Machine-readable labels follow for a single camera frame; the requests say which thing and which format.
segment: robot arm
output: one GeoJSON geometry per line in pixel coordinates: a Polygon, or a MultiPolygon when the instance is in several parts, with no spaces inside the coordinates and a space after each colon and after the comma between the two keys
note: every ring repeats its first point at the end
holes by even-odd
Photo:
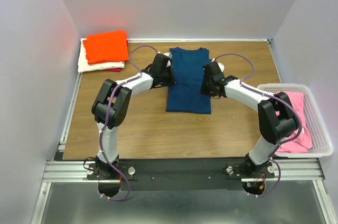
{"type": "MultiPolygon", "coordinates": [[[[110,163],[113,163],[118,157],[118,128],[127,115],[130,98],[144,90],[155,88],[158,85],[169,86],[172,84],[175,84],[175,79],[172,73],[170,53],[166,55],[157,53],[153,63],[142,70],[141,74],[138,73],[133,77],[116,82],[110,79],[105,80],[92,106],[91,112],[95,116],[95,121],[97,122],[100,133],[102,133],[102,147],[110,163]],[[116,99],[112,102],[109,109],[107,128],[102,132],[106,122],[109,97],[113,89],[123,82],[126,83],[119,86],[114,94],[114,98],[116,99]]],[[[97,158],[98,161],[106,163],[101,149],[99,149],[97,158]]]]}
{"type": "Polygon", "coordinates": [[[254,148],[245,156],[245,163],[240,167],[239,172],[245,172],[246,175],[259,172],[279,148],[280,142],[298,129],[299,124],[289,108],[257,92],[275,96],[292,106],[290,99],[286,93],[274,94],[261,91],[241,82],[234,76],[225,77],[215,61],[203,66],[203,70],[202,94],[232,98],[258,112],[261,136],[254,148]]]}

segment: stack of folded clothes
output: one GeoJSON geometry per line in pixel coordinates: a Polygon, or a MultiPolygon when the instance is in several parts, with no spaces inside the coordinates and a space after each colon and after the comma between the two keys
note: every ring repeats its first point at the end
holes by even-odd
{"type": "Polygon", "coordinates": [[[78,72],[120,71],[128,61],[128,41],[124,30],[89,35],[81,39],[78,72]]]}

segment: wire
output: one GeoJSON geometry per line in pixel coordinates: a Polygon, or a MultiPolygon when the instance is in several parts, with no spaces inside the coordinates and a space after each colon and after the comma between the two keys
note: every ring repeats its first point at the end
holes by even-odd
{"type": "MultiPolygon", "coordinates": [[[[228,56],[228,55],[235,55],[235,56],[241,57],[241,58],[245,59],[246,61],[248,61],[249,64],[251,65],[252,72],[251,72],[251,74],[250,74],[249,76],[246,76],[246,77],[244,77],[244,78],[242,78],[242,79],[240,80],[240,85],[241,85],[241,87],[244,87],[245,89],[248,89],[248,90],[250,90],[251,92],[254,92],[254,93],[256,93],[256,94],[259,94],[259,95],[262,95],[262,96],[266,96],[266,97],[272,98],[272,99],[274,99],[274,100],[276,100],[276,101],[282,103],[283,105],[285,105],[287,108],[289,108],[289,109],[295,114],[295,117],[296,117],[296,119],[298,120],[298,124],[299,124],[299,128],[298,128],[297,133],[296,133],[293,137],[291,137],[291,138],[289,138],[289,139],[286,139],[286,140],[284,140],[284,141],[282,141],[282,142],[279,142],[278,145],[281,146],[281,144],[283,144],[283,143],[287,143],[287,142],[293,141],[294,139],[298,138],[299,135],[300,135],[301,132],[302,132],[301,128],[303,128],[303,125],[302,125],[301,118],[300,118],[300,116],[298,115],[298,113],[295,111],[295,109],[294,109],[291,105],[289,105],[287,102],[285,102],[285,101],[279,99],[278,97],[275,97],[275,96],[273,96],[273,95],[267,94],[266,92],[260,91],[260,90],[258,90],[258,89],[256,89],[256,88],[251,88],[249,85],[247,85],[247,84],[245,84],[245,83],[243,82],[244,80],[251,78],[251,77],[255,74],[255,66],[254,66],[253,62],[252,62],[249,58],[245,57],[245,56],[242,55],[242,54],[238,54],[238,53],[225,53],[225,54],[222,54],[222,55],[219,55],[219,56],[213,58],[211,61],[216,61],[216,59],[218,59],[218,58],[220,58],[220,57],[228,56]]],[[[273,156],[274,153],[275,153],[277,150],[278,150],[278,148],[276,148],[275,150],[273,150],[272,153],[269,154],[269,157],[273,156]]]]}
{"type": "Polygon", "coordinates": [[[85,170],[94,171],[94,169],[93,169],[92,167],[85,167],[85,164],[86,164],[86,162],[87,162],[88,159],[95,160],[94,157],[87,157],[87,158],[84,160],[84,162],[83,162],[83,168],[84,168],[85,170]]]}
{"type": "Polygon", "coordinates": [[[263,173],[263,184],[262,184],[262,186],[263,186],[263,188],[264,188],[264,186],[265,186],[265,180],[266,180],[266,175],[265,175],[265,173],[264,173],[264,171],[262,171],[262,173],[263,173]]]}
{"type": "Polygon", "coordinates": [[[252,196],[254,196],[254,197],[256,197],[256,198],[265,197],[265,196],[269,195],[270,193],[272,193],[272,192],[278,187],[278,185],[279,185],[279,183],[280,183],[280,176],[281,176],[280,166],[279,166],[279,164],[278,164],[275,160],[273,160],[272,158],[270,158],[270,160],[271,160],[273,163],[275,163],[276,166],[277,166],[277,168],[278,168],[278,179],[277,179],[277,182],[275,183],[275,185],[274,185],[268,192],[266,192],[266,193],[264,193],[264,194],[256,195],[256,194],[250,194],[250,193],[248,193],[248,195],[252,195],[252,196]]]}
{"type": "Polygon", "coordinates": [[[260,178],[257,178],[253,183],[251,183],[251,185],[254,185],[258,182],[260,178]]]}
{"type": "Polygon", "coordinates": [[[139,47],[133,49],[133,50],[130,52],[130,54],[129,54],[129,62],[137,69],[138,74],[137,74],[137,76],[135,76],[135,77],[133,77],[133,78],[127,80],[127,81],[123,81],[123,82],[117,84],[117,85],[115,86],[115,88],[112,90],[111,95],[110,95],[110,98],[109,98],[109,101],[108,101],[108,107],[107,107],[107,112],[106,112],[106,120],[105,120],[105,124],[104,124],[104,126],[102,127],[102,129],[101,129],[101,131],[100,131],[100,134],[99,134],[99,145],[100,145],[100,151],[101,151],[101,153],[102,153],[102,156],[104,157],[104,159],[106,160],[106,162],[108,163],[108,165],[109,165],[111,168],[113,168],[117,173],[119,173],[119,174],[121,175],[121,177],[126,181],[126,183],[127,183],[127,185],[128,185],[128,191],[127,191],[127,194],[126,194],[124,197],[122,197],[122,198],[115,199],[115,198],[108,197],[108,196],[106,196],[106,195],[104,195],[104,194],[101,194],[101,197],[106,198],[106,199],[111,200],[111,201],[124,201],[124,200],[126,200],[126,199],[128,198],[128,196],[129,196],[129,194],[130,194],[132,188],[131,188],[130,182],[128,181],[128,179],[127,179],[127,177],[125,176],[125,174],[122,173],[118,168],[116,168],[113,164],[110,163],[109,158],[108,158],[108,156],[107,156],[107,154],[106,154],[106,152],[105,152],[105,150],[104,150],[104,147],[103,147],[103,142],[102,142],[103,140],[102,140],[102,137],[103,137],[103,133],[105,132],[105,130],[106,130],[107,126],[108,126],[109,111],[110,111],[110,108],[111,108],[111,102],[112,102],[112,99],[113,99],[114,94],[116,93],[117,89],[118,89],[120,86],[122,86],[122,85],[124,85],[124,84],[126,84],[126,83],[129,83],[129,82],[131,82],[131,81],[133,81],[133,80],[137,80],[137,79],[141,78],[141,75],[142,75],[141,69],[140,69],[135,63],[133,63],[133,61],[132,61],[132,54],[133,54],[135,51],[137,51],[138,49],[142,48],[142,47],[149,47],[149,48],[152,48],[152,49],[157,53],[157,50],[156,50],[154,47],[150,46],[150,45],[141,45],[141,46],[139,46],[139,47]]]}

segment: metal floor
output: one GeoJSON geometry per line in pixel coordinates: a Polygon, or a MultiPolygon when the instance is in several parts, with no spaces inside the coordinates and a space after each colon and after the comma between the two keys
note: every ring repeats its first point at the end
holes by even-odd
{"type": "Polygon", "coordinates": [[[42,223],[326,222],[312,181],[282,181],[265,198],[227,190],[143,191],[125,202],[101,199],[96,183],[52,183],[42,223]]]}

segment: orange shirt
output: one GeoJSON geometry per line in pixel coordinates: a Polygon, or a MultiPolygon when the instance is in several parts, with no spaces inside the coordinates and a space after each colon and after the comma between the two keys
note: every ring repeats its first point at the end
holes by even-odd
{"type": "Polygon", "coordinates": [[[88,64],[129,60],[127,34],[124,30],[89,35],[83,45],[88,64]]]}

